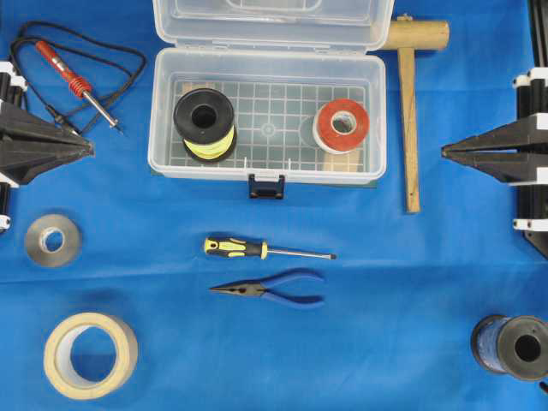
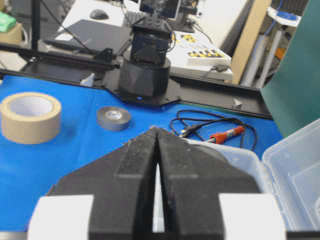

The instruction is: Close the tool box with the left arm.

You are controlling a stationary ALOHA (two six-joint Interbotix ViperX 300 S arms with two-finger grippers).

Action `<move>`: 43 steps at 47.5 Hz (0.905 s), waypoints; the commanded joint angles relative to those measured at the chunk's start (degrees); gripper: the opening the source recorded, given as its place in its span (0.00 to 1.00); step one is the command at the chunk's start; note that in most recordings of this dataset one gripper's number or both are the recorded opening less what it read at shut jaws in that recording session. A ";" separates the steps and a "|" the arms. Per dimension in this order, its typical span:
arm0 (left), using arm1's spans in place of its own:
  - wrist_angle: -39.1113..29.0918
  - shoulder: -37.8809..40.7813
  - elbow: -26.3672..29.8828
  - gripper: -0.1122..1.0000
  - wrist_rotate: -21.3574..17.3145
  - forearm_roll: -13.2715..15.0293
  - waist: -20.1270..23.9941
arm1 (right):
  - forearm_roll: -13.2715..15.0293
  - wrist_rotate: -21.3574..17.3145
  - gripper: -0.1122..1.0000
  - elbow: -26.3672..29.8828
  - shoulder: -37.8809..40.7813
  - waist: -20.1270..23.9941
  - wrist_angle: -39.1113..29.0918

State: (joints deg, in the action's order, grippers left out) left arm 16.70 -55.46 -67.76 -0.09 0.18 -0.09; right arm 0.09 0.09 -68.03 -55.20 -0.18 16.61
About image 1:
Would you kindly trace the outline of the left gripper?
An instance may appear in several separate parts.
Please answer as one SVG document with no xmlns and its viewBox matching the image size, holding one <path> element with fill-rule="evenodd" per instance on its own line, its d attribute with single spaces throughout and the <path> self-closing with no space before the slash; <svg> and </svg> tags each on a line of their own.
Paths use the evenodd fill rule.
<svg viewBox="0 0 548 411">
<path fill-rule="evenodd" d="M 94 154 L 93 144 L 79 134 L 21 109 L 27 81 L 15 66 L 1 61 L 1 142 L 19 137 L 66 145 L 1 145 L 1 233 L 10 228 L 9 196 L 12 188 L 27 185 L 36 176 Z"/>
</svg>

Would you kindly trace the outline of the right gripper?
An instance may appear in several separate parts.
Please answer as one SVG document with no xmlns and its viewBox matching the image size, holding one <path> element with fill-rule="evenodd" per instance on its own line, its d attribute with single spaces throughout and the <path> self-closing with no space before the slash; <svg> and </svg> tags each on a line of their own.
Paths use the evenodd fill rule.
<svg viewBox="0 0 548 411">
<path fill-rule="evenodd" d="M 547 255 L 547 69 L 514 79 L 517 120 L 442 147 L 442 157 L 517 190 L 514 229 Z M 480 152 L 517 149 L 518 152 Z"/>
</svg>

